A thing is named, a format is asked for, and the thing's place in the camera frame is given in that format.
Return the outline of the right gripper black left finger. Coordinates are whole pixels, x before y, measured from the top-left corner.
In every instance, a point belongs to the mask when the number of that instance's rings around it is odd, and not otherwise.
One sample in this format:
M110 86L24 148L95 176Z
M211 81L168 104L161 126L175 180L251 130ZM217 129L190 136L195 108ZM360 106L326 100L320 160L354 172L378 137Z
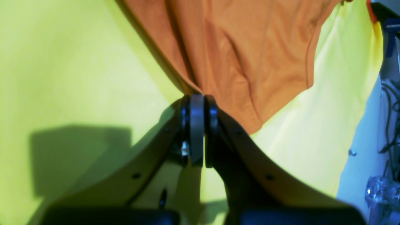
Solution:
M70 195L46 211L42 225L178 225L177 211L165 209L168 191L155 194L155 206L134 202L155 178L165 161L179 168L202 167L204 161L204 97L185 95L178 109L141 154L105 180Z

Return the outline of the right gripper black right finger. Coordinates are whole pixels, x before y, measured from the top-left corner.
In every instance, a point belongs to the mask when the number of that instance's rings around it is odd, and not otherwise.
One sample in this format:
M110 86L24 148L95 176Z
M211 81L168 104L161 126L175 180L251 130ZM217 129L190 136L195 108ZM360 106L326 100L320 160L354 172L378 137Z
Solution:
M353 206L290 175L267 157L242 126L204 97L205 164L221 176L229 225L364 225Z

